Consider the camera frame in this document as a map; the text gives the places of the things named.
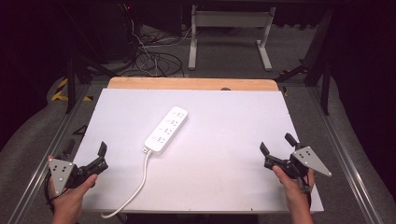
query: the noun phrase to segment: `power strip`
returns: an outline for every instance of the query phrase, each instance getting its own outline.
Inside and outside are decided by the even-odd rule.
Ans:
[[[186,110],[178,106],[172,107],[165,118],[163,118],[157,128],[154,129],[145,141],[145,148],[143,151],[148,152],[151,150],[153,154],[163,154],[164,150],[186,122],[188,114]]]

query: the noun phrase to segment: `metal bar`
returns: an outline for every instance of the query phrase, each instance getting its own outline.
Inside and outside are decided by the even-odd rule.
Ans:
[[[192,6],[191,10],[191,43],[190,43],[190,57],[189,57],[189,70],[195,70],[195,63],[197,60],[197,39],[196,39],[196,8]]]
[[[70,113],[73,106],[76,104],[76,81],[75,81],[75,60],[71,58],[67,63],[67,110],[66,114]]]
[[[275,16],[275,7],[271,7],[270,12],[269,12],[269,18],[265,20],[265,29],[264,32],[262,33],[262,41],[260,42],[259,48],[265,48],[265,44],[267,43],[268,35],[270,34],[270,29],[271,25]]]
[[[64,139],[64,134],[65,134],[71,120],[75,116],[79,104],[84,99],[84,96],[88,91],[88,88],[89,88],[89,85],[83,85],[79,89],[78,100],[77,100],[76,105],[73,107],[73,109],[70,111],[69,114],[64,115],[64,118],[61,122],[60,127],[58,128],[55,136],[53,137],[51,143],[49,144],[47,152],[45,153],[45,155],[41,159],[41,162],[38,164],[35,172],[33,173],[33,176],[30,179],[30,182],[29,182],[25,192],[22,194],[20,201],[18,202],[10,219],[8,220],[8,224],[18,224],[18,223],[23,222],[23,219],[26,216],[26,214],[29,210],[29,207],[32,205],[32,202],[35,199],[35,196],[37,195],[37,193],[40,189],[40,186],[43,183],[46,173],[48,171],[47,156],[55,155],[58,153],[59,146]]]
[[[361,211],[364,215],[364,218],[366,219],[366,222],[373,224],[382,224],[383,221],[381,219],[381,216],[375,210],[373,201],[366,187],[364,187],[364,184],[361,181],[361,177],[355,167],[355,164],[353,163],[343,144],[340,142],[339,137],[334,130],[331,119],[329,118],[329,116],[326,116],[321,109],[318,93],[316,92],[314,87],[308,87],[308,91],[329,132],[333,144],[332,148],[334,149],[334,153],[337,156],[337,159],[339,160],[341,167],[344,170],[346,179],[349,182],[353,193],[355,194],[356,200],[361,207]]]
[[[329,109],[328,109],[328,104],[329,104],[329,90],[330,90],[330,76],[331,74],[331,68],[330,68],[330,63],[326,63],[326,67],[324,68],[324,73],[323,73],[323,80],[322,80],[322,91],[320,95],[320,105],[323,109],[323,112],[325,115],[329,115]]]
[[[286,80],[288,80],[290,77],[294,77],[294,76],[296,76],[297,74],[303,72],[303,71],[306,70],[306,69],[307,69],[306,67],[300,65],[300,66],[294,68],[293,70],[287,72],[285,75],[282,75],[282,76],[279,76],[279,77],[277,77],[277,78],[274,78],[274,81],[275,81],[275,82],[283,82],[283,81],[286,81]]]
[[[264,27],[269,18],[268,12],[197,11],[195,22],[206,27]]]
[[[333,8],[328,8],[323,15],[314,38],[309,45],[308,51],[305,54],[302,66],[312,68],[318,60],[319,54],[323,51],[323,43],[326,39],[327,32],[332,21]]]
[[[260,56],[262,57],[262,64],[264,64],[265,71],[272,71],[272,65],[265,46],[260,40],[257,40],[256,44],[257,48],[259,49]]]

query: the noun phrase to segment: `metal frame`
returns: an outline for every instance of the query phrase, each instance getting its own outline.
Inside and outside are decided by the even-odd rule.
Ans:
[[[319,99],[318,93],[315,90],[315,87],[308,87],[309,95],[311,99],[314,101],[315,106],[322,118],[323,123],[325,124],[330,138],[332,140],[334,153],[337,156],[338,161],[340,162],[341,167],[344,170],[346,175],[346,179],[349,182],[349,185],[355,194],[356,200],[361,208],[361,211],[367,221],[367,223],[378,223],[383,224],[384,222],[381,219],[381,216],[375,209],[373,200],[371,199],[366,187],[364,186],[361,176],[359,175],[358,170],[355,167],[352,159],[350,158],[347,150],[340,142],[337,133],[332,125],[332,121],[329,116],[327,116],[322,111],[322,102]]]
[[[52,142],[49,144],[47,152],[44,154],[41,162],[38,164],[35,172],[30,179],[28,186],[26,187],[25,192],[22,194],[20,201],[18,202],[14,212],[12,213],[8,224],[17,224],[22,223],[24,217],[26,216],[29,207],[32,205],[35,196],[37,195],[38,191],[40,190],[40,186],[43,183],[47,171],[48,171],[48,163],[47,163],[47,155],[56,155],[59,152],[59,147],[64,140],[64,133],[66,132],[67,128],[73,117],[78,110],[79,104],[83,101],[89,85],[82,85],[78,90],[77,100],[75,106],[69,111],[69,113],[64,115],[64,118],[61,122],[58,131],[56,132],[55,136],[52,139]]]
[[[265,49],[271,24],[275,16],[275,7],[269,12],[223,12],[223,11],[196,11],[196,6],[191,10],[191,44],[189,69],[196,66],[196,54],[198,40],[196,38],[197,27],[264,27],[262,39],[257,40],[257,48],[262,56],[262,63],[266,71],[272,71],[272,65]]]

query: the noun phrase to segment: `wrist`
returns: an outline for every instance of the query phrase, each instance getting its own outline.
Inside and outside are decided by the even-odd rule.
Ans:
[[[52,224],[76,224],[76,222],[77,221],[73,220],[72,216],[59,213],[55,213],[52,219]]]
[[[290,216],[293,224],[313,224],[311,211],[308,204],[291,205],[288,204]]]

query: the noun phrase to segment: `power cord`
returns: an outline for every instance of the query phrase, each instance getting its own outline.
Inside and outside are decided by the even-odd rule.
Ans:
[[[131,200],[140,192],[140,190],[143,188],[143,186],[146,183],[146,177],[147,177],[147,169],[148,169],[148,160],[149,160],[149,156],[151,155],[152,151],[151,150],[147,150],[147,155],[145,158],[145,164],[144,164],[144,173],[143,173],[143,180],[142,183],[140,184],[139,188],[134,192],[134,194],[119,208],[117,209],[115,212],[109,214],[109,215],[105,215],[104,213],[101,214],[102,218],[110,218],[110,217],[114,217],[119,211],[121,211],[126,205],[128,205],[128,203],[131,202]]]
[[[190,29],[187,30],[187,33],[182,38],[180,38],[180,37],[176,38],[176,40],[172,41],[171,43],[161,44],[161,45],[146,45],[146,46],[143,46],[141,48],[147,49],[147,48],[158,48],[158,47],[166,47],[166,46],[178,45],[181,42],[183,42],[183,40],[188,39],[187,35],[189,34],[190,30],[191,30],[191,27],[190,27]],[[170,40],[170,39],[173,39],[173,38],[172,37],[169,37],[169,38],[164,38],[163,37],[163,38],[160,38],[160,39],[154,38],[154,40],[150,41],[150,44],[152,44],[152,43],[160,43],[160,42],[167,41],[167,40]]]
[[[148,50],[143,51],[142,49],[139,49],[138,52],[139,54],[134,65],[135,69],[123,71],[120,73],[122,77],[167,77],[179,71],[181,71],[183,77],[185,76],[182,68],[182,61],[175,55],[150,52]]]

